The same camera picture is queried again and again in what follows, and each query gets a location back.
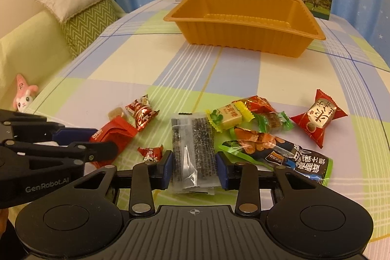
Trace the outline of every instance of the table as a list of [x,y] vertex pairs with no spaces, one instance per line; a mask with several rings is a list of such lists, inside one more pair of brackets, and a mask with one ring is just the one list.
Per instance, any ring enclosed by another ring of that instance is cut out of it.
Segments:
[[[390,68],[379,54],[334,15],[317,19],[326,41],[313,41],[298,59],[189,45],[174,23],[163,21],[173,7],[172,0],[155,0],[109,26],[40,93],[29,112],[99,129],[110,110],[148,93],[160,114],[116,160],[123,170],[142,161],[139,146],[172,147],[173,113],[214,109],[257,94],[294,116],[313,104],[319,88],[349,116],[326,129],[322,150],[299,128],[281,137],[333,159],[328,186],[363,205],[374,219],[365,254],[390,259]],[[237,193],[153,195],[156,205],[234,205]],[[263,206],[269,207],[265,196]],[[118,206],[125,209],[128,199],[124,191]]]

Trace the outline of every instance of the yellow candy wrapper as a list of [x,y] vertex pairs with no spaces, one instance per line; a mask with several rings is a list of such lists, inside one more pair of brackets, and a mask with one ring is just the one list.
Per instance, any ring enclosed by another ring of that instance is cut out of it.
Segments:
[[207,119],[216,131],[222,132],[242,122],[250,122],[253,114],[243,102],[234,102],[213,111],[206,110]]

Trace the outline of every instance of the grooved gray surface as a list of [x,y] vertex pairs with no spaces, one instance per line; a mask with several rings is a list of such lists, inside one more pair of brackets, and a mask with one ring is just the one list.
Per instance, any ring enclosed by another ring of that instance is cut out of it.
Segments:
[[[38,259],[40,258],[29,256],[26,260]],[[268,238],[256,220],[236,217],[228,206],[162,206],[153,217],[132,220],[122,236],[105,250],[82,259],[302,260],[303,258],[290,255],[279,248]],[[362,259],[363,257],[355,256],[348,260]]]

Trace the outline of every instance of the orange plastic basket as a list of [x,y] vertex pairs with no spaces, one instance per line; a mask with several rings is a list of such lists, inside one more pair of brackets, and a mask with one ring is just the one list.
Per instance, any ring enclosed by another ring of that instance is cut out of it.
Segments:
[[299,57],[325,40],[301,0],[183,0],[164,17],[189,43],[235,47]]

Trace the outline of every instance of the green candy wrapper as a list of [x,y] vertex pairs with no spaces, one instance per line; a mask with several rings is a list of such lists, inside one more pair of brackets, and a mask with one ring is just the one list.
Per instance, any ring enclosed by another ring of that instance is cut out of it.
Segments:
[[279,165],[287,166],[325,186],[329,182],[333,161],[321,153],[254,130],[234,127],[230,133],[236,140],[225,141],[219,146],[227,153],[270,170]]
[[285,114],[270,112],[267,114],[254,114],[259,123],[259,132],[275,134],[281,130],[287,131],[294,128],[292,120]]

